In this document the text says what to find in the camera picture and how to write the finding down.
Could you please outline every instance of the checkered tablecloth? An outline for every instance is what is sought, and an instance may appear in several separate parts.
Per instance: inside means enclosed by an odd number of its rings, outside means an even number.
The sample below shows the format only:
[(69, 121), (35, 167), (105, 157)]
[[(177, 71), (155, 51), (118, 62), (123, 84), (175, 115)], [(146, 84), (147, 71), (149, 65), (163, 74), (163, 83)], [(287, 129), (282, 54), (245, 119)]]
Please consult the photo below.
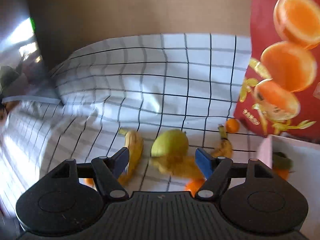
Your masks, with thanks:
[[(250, 38), (209, 33), (114, 38), (75, 51), (51, 71), (65, 105), (22, 102), (3, 129), (0, 196), (8, 212), (63, 160), (112, 156), (124, 145), (120, 127), (144, 138), (128, 192), (183, 190), (186, 180), (148, 166), (153, 141), (178, 128), (190, 155), (197, 147), (212, 151), (218, 124), (233, 118), (250, 56)], [(262, 140), (244, 127), (228, 136), (235, 162), (247, 162)]]

